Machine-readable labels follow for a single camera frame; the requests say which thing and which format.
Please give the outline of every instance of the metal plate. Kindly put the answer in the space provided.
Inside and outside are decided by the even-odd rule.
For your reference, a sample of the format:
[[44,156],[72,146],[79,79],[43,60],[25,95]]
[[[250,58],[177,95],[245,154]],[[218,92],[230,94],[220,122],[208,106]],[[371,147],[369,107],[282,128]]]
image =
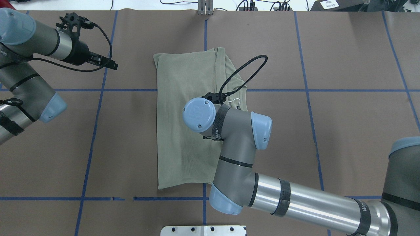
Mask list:
[[246,236],[246,226],[165,226],[160,236]]

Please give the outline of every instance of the black band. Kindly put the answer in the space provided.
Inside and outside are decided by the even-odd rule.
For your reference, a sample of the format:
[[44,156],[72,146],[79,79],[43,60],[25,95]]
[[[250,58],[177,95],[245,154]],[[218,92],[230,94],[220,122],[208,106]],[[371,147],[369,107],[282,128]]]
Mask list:
[[52,54],[54,54],[57,51],[58,46],[60,45],[60,35],[58,34],[58,30],[55,30],[55,32],[57,33],[57,44],[55,45],[54,50],[50,54],[47,54],[46,56],[51,56]]
[[290,183],[289,181],[278,179],[280,181],[280,199],[276,210],[272,215],[283,217],[285,216],[290,205]]
[[420,211],[420,203],[418,202],[414,202],[414,201],[411,201],[402,197],[397,197],[397,196],[394,196],[392,194],[388,194],[385,192],[382,193],[382,199],[393,202],[393,203],[397,203],[401,206],[408,207],[416,211]]
[[255,201],[255,196],[257,195],[257,188],[258,188],[258,173],[255,172],[255,183],[254,183],[254,191],[252,193],[251,201],[249,202],[248,207],[252,207]]
[[16,84],[14,84],[10,89],[9,89],[9,91],[10,92],[13,92],[17,87],[19,87],[20,85],[22,85],[23,83],[25,83],[26,81],[28,81],[28,80],[30,80],[30,79],[32,79],[32,78],[34,78],[34,77],[37,77],[37,76],[39,76],[39,74],[38,73],[35,73],[35,74],[32,74],[32,75],[30,75],[30,76],[28,76],[28,77],[25,77],[25,78],[23,78],[23,79],[21,79],[19,82],[17,82]]
[[26,115],[26,117],[27,118],[29,118],[29,120],[31,120],[32,122],[35,122],[36,120],[22,107],[22,106],[17,106],[17,108],[19,109],[19,110],[21,110],[21,112],[23,113],[23,114],[25,114]]
[[213,122],[213,137],[219,140],[222,139],[222,127],[223,122],[225,121],[226,114],[231,107],[228,105],[222,105],[216,113],[216,117]]
[[25,131],[16,122],[11,121],[9,117],[7,117],[6,114],[4,114],[1,111],[0,111],[0,126],[2,126],[5,130],[9,131],[14,136],[18,136],[20,133]]
[[360,208],[360,223],[356,232],[354,234],[347,234],[347,236],[356,236],[358,234],[366,235],[369,231],[371,221],[369,207],[365,202],[359,201],[357,199],[354,200],[357,202]]
[[2,66],[0,66],[0,70],[1,69],[3,69],[3,68],[6,68],[6,67],[8,67],[8,66],[11,66],[11,65],[17,65],[18,63],[17,62],[10,62],[10,63],[7,63],[7,64],[4,64],[4,65],[2,65]]
[[229,162],[229,163],[232,163],[232,164],[235,164],[235,165],[240,165],[240,166],[243,166],[243,167],[252,168],[252,164],[248,164],[248,163],[245,163],[245,162],[240,162],[240,161],[237,161],[237,160],[232,160],[232,159],[229,159],[227,157],[220,156],[219,159],[224,160],[224,161]]
[[398,233],[398,220],[396,218],[395,212],[388,203],[381,203],[385,206],[386,210],[388,211],[389,220],[391,221],[391,231],[389,232],[389,236],[396,236]]

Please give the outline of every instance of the light blue joint cap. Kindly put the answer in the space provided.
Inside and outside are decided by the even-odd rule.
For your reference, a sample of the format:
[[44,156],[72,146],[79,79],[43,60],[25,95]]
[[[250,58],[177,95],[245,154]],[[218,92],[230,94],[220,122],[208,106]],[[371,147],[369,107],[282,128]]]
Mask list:
[[395,151],[398,151],[406,147],[416,146],[416,145],[420,145],[420,137],[407,137],[407,138],[398,139],[392,145],[389,156],[391,156],[391,154]]
[[58,93],[55,93],[42,112],[39,120],[48,123],[66,109],[67,103],[58,95]]
[[22,44],[32,38],[36,29],[37,24],[31,16],[10,8],[0,8],[0,42]]
[[182,118],[186,126],[197,133],[204,132],[210,128],[215,117],[216,108],[213,103],[202,97],[189,100],[182,112]]
[[209,202],[214,209],[229,215],[237,215],[241,213],[242,208],[244,208],[222,194],[213,183],[211,184]]
[[255,147],[264,150],[270,140],[271,127],[273,121],[266,115],[251,112],[252,132],[254,133]]

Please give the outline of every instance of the black cable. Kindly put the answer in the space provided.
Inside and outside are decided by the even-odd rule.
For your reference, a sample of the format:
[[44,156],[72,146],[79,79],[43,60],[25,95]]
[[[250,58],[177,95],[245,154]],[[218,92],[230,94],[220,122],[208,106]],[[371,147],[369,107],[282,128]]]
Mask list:
[[[243,68],[245,68],[246,66],[248,66],[249,64],[251,64],[253,61],[255,61],[256,59],[259,58],[264,58],[264,62],[260,65],[260,67],[251,75],[251,77],[249,77],[249,79],[247,79],[241,86],[239,86],[239,88],[237,88],[234,91],[231,92],[227,92],[225,94],[222,94],[223,88],[226,86],[226,84],[239,72],[241,71]],[[229,78],[227,78],[227,80],[223,83],[222,87],[220,87],[219,90],[219,101],[220,101],[220,105],[223,105],[223,97],[228,97],[231,96],[232,94],[235,94],[236,92],[238,92],[243,86],[245,86],[260,70],[261,68],[267,63],[268,57],[267,55],[259,55],[254,57],[253,59],[247,61],[244,65],[242,65],[241,67],[239,67],[235,72],[233,72],[231,74],[231,76],[229,76]]]
[[258,1],[258,2],[266,2],[266,3],[275,3],[275,2],[271,2],[271,1],[264,1],[264,0],[255,0],[255,1]]
[[198,2],[186,2],[186,1],[181,1],[181,2],[176,2],[176,3],[163,3],[162,2],[162,0],[159,0],[160,1],[160,3],[162,3],[162,4],[176,4],[176,3],[198,3]]
[[6,100],[0,100],[0,105],[5,104],[9,106],[14,106],[14,107],[22,106],[23,103],[24,102],[18,98],[9,98]]
[[111,44],[111,41],[109,40],[108,36],[106,35],[106,33],[103,31],[103,29],[99,25],[97,25],[93,22],[92,22],[92,24],[93,24],[93,26],[97,27],[102,32],[102,34],[105,36],[105,38],[106,38],[106,40],[108,41],[108,44],[109,44],[109,59],[104,65],[102,65],[102,66],[100,66],[96,69],[93,69],[93,70],[79,70],[79,69],[71,68],[71,67],[68,67],[68,66],[63,66],[61,64],[58,64],[58,63],[55,63],[55,62],[52,62],[50,60],[43,59],[43,58],[32,58],[32,59],[29,59],[28,61],[40,60],[40,61],[48,62],[48,63],[53,64],[55,66],[59,66],[59,67],[65,68],[65,69],[69,69],[69,70],[72,70],[72,71],[78,71],[78,72],[94,72],[94,71],[98,71],[98,70],[104,68],[111,61],[111,58],[112,58],[112,44]]
[[236,8],[236,10],[238,10],[238,9],[239,9],[239,7],[241,6],[241,4],[242,4],[242,3],[244,3],[244,10],[245,10],[245,8],[246,8],[246,6],[245,6],[245,2],[248,4],[248,0],[242,0],[242,1],[238,4],[238,7]]
[[254,0],[251,0],[249,10],[255,10],[255,2],[254,2]]
[[286,2],[286,0],[283,1],[283,4],[281,4],[281,7],[279,7],[276,11],[289,11],[290,10],[290,5],[288,4],[290,0],[288,0]]
[[277,1],[277,2],[274,2],[274,3],[271,5],[270,11],[273,9],[273,7],[274,7],[274,5],[275,5],[276,3],[278,3],[278,8],[280,9],[280,7],[281,7],[281,2]]

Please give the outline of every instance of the red object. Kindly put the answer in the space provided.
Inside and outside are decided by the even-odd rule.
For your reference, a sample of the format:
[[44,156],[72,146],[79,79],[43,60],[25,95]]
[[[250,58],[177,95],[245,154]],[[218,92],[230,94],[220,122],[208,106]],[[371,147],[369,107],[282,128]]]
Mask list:
[[13,10],[16,10],[8,0],[0,0],[0,8],[12,8]]

